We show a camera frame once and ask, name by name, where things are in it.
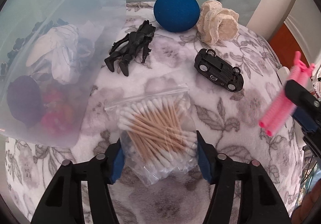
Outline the pink hair curlers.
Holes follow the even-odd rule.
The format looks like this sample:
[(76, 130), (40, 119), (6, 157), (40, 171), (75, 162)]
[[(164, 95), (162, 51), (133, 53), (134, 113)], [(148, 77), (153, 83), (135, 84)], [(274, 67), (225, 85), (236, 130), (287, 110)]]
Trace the pink hair curlers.
[[(300, 58), (301, 52), (296, 51), (293, 66), (290, 69), (290, 74), (286, 78), (285, 83), (293, 80), (302, 87), (306, 87), (308, 79), (312, 76), (314, 64), (308, 67)], [(286, 97), (285, 85), (283, 85), (283, 88), (278, 92), (264, 112), (264, 115), (260, 118), (258, 125), (264, 129), (267, 136), (273, 137), (293, 114), (295, 108), (296, 105)]]

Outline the black toy car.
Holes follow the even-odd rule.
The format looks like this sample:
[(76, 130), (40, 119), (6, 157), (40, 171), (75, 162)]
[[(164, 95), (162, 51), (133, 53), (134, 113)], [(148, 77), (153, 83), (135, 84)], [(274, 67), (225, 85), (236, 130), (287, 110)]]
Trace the black toy car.
[(230, 92), (239, 92), (243, 89), (244, 79), (241, 69), (224, 61), (213, 49), (201, 49), (196, 55), (194, 68), (212, 83)]

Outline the bag of cotton swabs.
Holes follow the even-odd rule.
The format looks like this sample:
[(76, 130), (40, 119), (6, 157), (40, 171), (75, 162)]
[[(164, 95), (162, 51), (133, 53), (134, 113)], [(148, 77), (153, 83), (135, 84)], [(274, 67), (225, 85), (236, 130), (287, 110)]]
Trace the bag of cotton swabs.
[(197, 165), (197, 136), (189, 88), (177, 85), (105, 106), (115, 122), (125, 163), (150, 186)]

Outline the cream lace fabric flower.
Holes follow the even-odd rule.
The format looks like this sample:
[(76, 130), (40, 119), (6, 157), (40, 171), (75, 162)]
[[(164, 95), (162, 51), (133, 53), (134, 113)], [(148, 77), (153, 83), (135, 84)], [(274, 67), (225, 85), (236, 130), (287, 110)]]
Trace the cream lace fabric flower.
[(234, 10), (224, 8), (219, 1), (208, 0), (201, 5), (196, 28), (205, 44), (215, 45), (218, 41), (231, 41), (237, 36), (238, 19), (239, 14)]

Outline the blue round ball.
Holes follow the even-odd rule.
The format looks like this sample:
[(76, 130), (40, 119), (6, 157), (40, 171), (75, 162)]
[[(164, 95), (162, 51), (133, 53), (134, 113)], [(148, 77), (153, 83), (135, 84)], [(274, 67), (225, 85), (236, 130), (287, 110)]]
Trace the blue round ball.
[(185, 32), (196, 25), (200, 7), (196, 0), (156, 0), (153, 14), (165, 30)]

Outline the black robot figure toy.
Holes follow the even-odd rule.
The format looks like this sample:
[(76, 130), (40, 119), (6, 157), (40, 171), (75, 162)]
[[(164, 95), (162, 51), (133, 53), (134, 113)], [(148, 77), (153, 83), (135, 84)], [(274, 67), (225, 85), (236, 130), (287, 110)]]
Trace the black robot figure toy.
[(109, 51), (109, 56), (105, 59), (107, 68), (115, 71), (114, 63), (119, 61), (119, 68), (124, 76), (129, 76), (129, 64), (137, 57), (140, 50), (144, 64), (151, 52), (149, 44), (152, 42), (156, 28), (150, 24), (149, 20), (144, 20), (136, 31), (126, 34), (122, 39), (115, 42)]

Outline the floral grey white blanket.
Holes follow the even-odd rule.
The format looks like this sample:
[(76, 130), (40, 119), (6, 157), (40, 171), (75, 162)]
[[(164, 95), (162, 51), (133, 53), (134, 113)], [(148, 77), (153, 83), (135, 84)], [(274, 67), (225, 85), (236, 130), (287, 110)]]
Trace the floral grey white blanket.
[(153, 2), (126, 5), (120, 36), (145, 21), (156, 28), (146, 60), (129, 75), (107, 69), (104, 31), (58, 15), (32, 22), (12, 41), (1, 80), (5, 98), (30, 93), (43, 110), (23, 112), (6, 168), (32, 223), (240, 223), (243, 206), (276, 199), (251, 223), (289, 223), (302, 153), (288, 122), (268, 137), (258, 119), (281, 85), (277, 61), (241, 26), (213, 50), (239, 65), (244, 87), (230, 92), (194, 68), (204, 47), (195, 29), (170, 33)]

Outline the red pink toy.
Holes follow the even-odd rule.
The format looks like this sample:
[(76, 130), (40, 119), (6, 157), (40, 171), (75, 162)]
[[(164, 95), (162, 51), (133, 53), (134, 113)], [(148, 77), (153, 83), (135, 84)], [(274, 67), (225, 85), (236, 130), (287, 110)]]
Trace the red pink toy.
[(67, 102), (65, 94), (57, 88), (48, 88), (43, 93), (45, 114), (41, 124), (52, 135), (70, 132), (75, 121), (75, 110)]

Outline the white appliance cabinet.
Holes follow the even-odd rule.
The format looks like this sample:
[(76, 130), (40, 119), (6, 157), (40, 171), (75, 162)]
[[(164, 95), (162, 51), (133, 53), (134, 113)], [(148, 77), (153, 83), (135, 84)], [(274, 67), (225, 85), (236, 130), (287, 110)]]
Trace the white appliance cabinet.
[(268, 40), (287, 17), (299, 32), (320, 32), (320, 10), (314, 0), (261, 0), (246, 27)]

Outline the dark purple round object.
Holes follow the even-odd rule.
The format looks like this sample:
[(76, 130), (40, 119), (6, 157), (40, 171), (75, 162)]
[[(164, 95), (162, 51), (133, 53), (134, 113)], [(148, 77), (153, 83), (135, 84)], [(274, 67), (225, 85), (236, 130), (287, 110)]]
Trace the dark purple round object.
[(40, 122), (45, 114), (40, 88), (30, 76), (20, 76), (9, 84), (7, 104), (11, 115), (27, 127)]

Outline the clear plastic storage bin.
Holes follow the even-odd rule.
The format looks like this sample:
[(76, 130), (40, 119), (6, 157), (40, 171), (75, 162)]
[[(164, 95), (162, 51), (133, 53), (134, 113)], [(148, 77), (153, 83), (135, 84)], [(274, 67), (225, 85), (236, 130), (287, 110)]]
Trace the clear plastic storage bin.
[(1, 0), (1, 135), (72, 147), (126, 0)]

